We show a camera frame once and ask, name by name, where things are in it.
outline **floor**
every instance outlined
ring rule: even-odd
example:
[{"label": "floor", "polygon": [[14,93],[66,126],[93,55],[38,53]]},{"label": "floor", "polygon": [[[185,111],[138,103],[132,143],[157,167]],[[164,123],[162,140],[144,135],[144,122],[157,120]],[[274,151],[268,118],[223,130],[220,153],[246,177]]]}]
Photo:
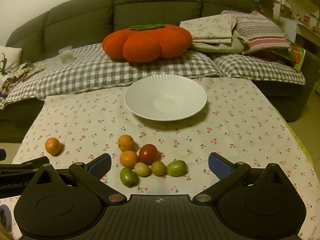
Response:
[{"label": "floor", "polygon": [[[310,153],[315,171],[320,177],[320,95],[312,92],[300,119],[289,123]],[[0,163],[11,163],[20,144],[0,143],[0,149],[7,152],[7,158]]]}]

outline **decorative pillow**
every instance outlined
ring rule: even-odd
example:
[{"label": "decorative pillow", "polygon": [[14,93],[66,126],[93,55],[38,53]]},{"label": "decorative pillow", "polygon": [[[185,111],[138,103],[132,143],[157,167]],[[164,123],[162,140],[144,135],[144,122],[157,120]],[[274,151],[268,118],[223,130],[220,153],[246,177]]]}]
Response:
[{"label": "decorative pillow", "polygon": [[282,29],[257,11],[250,14],[223,11],[222,14],[231,14],[236,18],[236,30],[249,40],[250,43],[242,52],[243,55],[263,49],[289,49],[291,47]]},{"label": "decorative pillow", "polygon": [[177,57],[191,45],[191,34],[171,24],[132,26],[109,34],[102,42],[102,48],[110,58],[125,58],[137,63]]},{"label": "decorative pillow", "polygon": [[0,75],[18,70],[22,49],[0,46]]}]

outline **tablecloth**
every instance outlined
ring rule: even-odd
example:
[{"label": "tablecloth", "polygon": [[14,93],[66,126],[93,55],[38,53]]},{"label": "tablecloth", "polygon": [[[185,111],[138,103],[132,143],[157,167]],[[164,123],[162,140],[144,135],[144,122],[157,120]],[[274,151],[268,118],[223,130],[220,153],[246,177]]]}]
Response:
[{"label": "tablecloth", "polygon": [[[218,181],[208,167],[215,151],[231,162],[244,161],[264,168],[278,163],[307,208],[299,236],[320,237],[320,187],[312,165],[282,121],[281,116],[249,80],[199,78],[207,104],[198,114],[176,122],[154,122],[132,114],[124,103],[128,87],[77,95],[50,96],[25,136],[13,163],[48,156],[55,168],[89,162],[102,153],[112,156],[112,167],[102,181],[125,194],[195,194]],[[139,147],[154,144],[165,164],[184,160],[188,174],[182,177],[151,175],[139,185],[121,184],[121,154],[117,139],[129,134]],[[65,145],[57,157],[46,153],[44,143],[56,137]],[[13,223],[15,236],[19,231]]]}]

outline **gray sofa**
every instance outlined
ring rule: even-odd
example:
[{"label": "gray sofa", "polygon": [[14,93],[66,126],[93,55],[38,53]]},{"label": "gray sofa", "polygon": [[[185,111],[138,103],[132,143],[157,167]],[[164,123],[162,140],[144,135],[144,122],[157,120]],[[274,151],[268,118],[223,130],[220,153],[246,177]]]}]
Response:
[{"label": "gray sofa", "polygon": [[[259,10],[250,0],[71,0],[16,29],[7,46],[22,48],[21,61],[36,62],[72,45],[102,42],[110,33],[132,25],[169,23],[220,14],[222,10]],[[285,120],[298,119],[315,84],[320,60],[307,53],[302,67],[305,85],[254,82]],[[0,110],[0,142],[21,142],[43,102],[26,99]]]}]

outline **folded cloth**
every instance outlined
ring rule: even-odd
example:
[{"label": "folded cloth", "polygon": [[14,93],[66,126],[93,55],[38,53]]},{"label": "folded cloth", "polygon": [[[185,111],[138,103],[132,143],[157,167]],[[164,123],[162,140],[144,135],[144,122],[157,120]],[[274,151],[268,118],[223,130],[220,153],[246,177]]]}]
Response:
[{"label": "folded cloth", "polygon": [[209,45],[205,43],[194,42],[191,49],[202,52],[202,53],[228,53],[228,54],[240,54],[244,51],[246,44],[249,44],[249,40],[239,35],[234,30],[232,34],[231,44],[216,44]]},{"label": "folded cloth", "polygon": [[28,80],[44,69],[44,65],[34,66],[30,62],[25,62],[20,65],[19,70],[2,76],[0,79],[0,97],[6,98],[19,83]]},{"label": "folded cloth", "polygon": [[232,18],[230,15],[213,15],[180,22],[180,27],[188,30],[194,40],[232,38]]}]

